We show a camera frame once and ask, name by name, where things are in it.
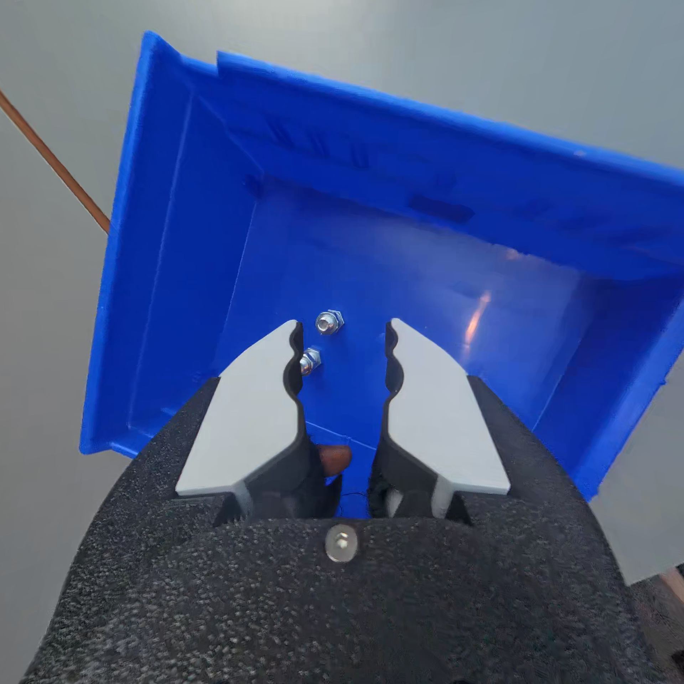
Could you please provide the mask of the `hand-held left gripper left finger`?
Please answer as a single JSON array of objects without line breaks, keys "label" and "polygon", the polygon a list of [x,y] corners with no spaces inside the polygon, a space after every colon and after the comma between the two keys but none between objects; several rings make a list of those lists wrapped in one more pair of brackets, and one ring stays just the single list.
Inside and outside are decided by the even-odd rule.
[{"label": "hand-held left gripper left finger", "polygon": [[321,516],[325,476],[298,398],[303,352],[303,325],[288,320],[220,373],[179,497],[230,494],[246,518]]}]

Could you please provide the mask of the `person's left hand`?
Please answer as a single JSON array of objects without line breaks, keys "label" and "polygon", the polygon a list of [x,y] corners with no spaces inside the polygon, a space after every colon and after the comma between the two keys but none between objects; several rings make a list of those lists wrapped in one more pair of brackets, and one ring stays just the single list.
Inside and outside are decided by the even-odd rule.
[{"label": "person's left hand", "polygon": [[352,463],[352,449],[349,445],[322,444],[315,446],[320,457],[324,477],[337,477]]}]

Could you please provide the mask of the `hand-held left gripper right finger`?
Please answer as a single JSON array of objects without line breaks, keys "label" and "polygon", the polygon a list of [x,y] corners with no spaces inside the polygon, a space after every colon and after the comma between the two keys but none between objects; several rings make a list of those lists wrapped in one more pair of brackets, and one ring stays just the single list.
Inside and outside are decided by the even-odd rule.
[{"label": "hand-held left gripper right finger", "polygon": [[372,518],[468,520],[464,493],[511,483],[467,372],[399,318],[386,326],[385,385],[369,476]]}]

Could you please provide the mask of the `blue plastic bin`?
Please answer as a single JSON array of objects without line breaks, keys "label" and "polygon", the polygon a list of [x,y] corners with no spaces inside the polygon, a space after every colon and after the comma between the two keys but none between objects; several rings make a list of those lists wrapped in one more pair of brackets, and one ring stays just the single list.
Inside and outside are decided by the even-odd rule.
[{"label": "blue plastic bin", "polygon": [[480,377],[586,501],[683,349],[683,171],[142,40],[82,454],[136,457],[286,320],[317,439],[370,461],[386,322]]}]

